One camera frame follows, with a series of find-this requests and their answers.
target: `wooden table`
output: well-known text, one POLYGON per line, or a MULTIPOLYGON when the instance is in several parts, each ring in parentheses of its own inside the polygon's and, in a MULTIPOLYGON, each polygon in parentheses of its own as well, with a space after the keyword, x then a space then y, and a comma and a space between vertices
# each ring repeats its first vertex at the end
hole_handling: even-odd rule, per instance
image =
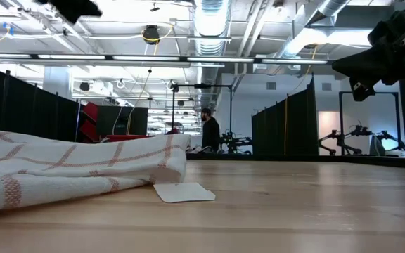
POLYGON ((405 169, 189 161, 214 202, 151 187, 0 213, 0 252, 405 252, 405 169))

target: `white towel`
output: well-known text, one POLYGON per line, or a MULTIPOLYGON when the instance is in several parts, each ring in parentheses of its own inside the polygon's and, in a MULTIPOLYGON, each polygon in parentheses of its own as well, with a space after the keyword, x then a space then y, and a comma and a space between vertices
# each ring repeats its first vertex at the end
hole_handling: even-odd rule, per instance
POLYGON ((190 136, 85 144, 0 131, 0 209, 178 183, 190 136))

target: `paper tag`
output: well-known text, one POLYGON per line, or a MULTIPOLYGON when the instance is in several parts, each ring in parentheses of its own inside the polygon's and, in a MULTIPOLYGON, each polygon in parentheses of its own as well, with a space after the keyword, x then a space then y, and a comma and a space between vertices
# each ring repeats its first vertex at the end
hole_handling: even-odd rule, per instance
POLYGON ((199 183, 159 183, 154 189, 166 203, 215 200, 215 194, 199 183))

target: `man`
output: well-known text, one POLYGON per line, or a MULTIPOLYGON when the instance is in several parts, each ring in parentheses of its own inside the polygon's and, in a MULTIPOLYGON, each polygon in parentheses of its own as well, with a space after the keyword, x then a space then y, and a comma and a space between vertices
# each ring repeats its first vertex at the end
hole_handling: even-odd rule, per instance
POLYGON ((201 111, 201 120, 204 121, 202 127, 202 147, 212 147, 214 153, 219 147, 219 125, 217 120, 212 117, 212 112, 209 108, 204 108, 201 111))

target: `air duct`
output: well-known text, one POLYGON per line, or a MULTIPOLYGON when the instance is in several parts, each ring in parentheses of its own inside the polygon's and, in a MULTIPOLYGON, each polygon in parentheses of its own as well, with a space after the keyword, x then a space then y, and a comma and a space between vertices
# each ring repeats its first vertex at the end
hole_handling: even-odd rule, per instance
MULTIPOLYGON (((226 37, 229 27, 231 0, 195 0, 193 25, 195 36, 226 37)), ((216 39, 199 39, 195 41, 197 56, 223 56, 226 42, 216 39)), ((198 83, 215 84, 218 68, 198 67, 198 83)), ((199 101, 202 108, 209 107, 212 95, 210 90, 201 90, 199 101)))
POLYGON ((334 27, 337 19, 337 14, 349 3, 350 0, 325 0, 314 10, 314 6, 307 4, 303 5, 295 17, 295 30, 299 33, 292 37, 290 36, 284 43, 283 48, 275 55, 276 58, 293 58, 307 44, 312 41, 319 41, 326 38, 325 32, 315 30, 313 27, 334 27))
MULTIPOLYGON (((349 1, 324 0, 320 4, 311 2, 302 5, 292 22, 292 35, 288 37, 279 51, 268 55, 268 57, 294 58, 308 44, 327 43, 329 36, 337 30, 338 14, 347 6, 349 1)), ((360 27, 354 31, 360 32, 362 29, 365 27, 360 27)), ((273 65, 268 66, 266 70, 257 70, 256 72, 276 74, 279 70, 279 65, 273 65)))

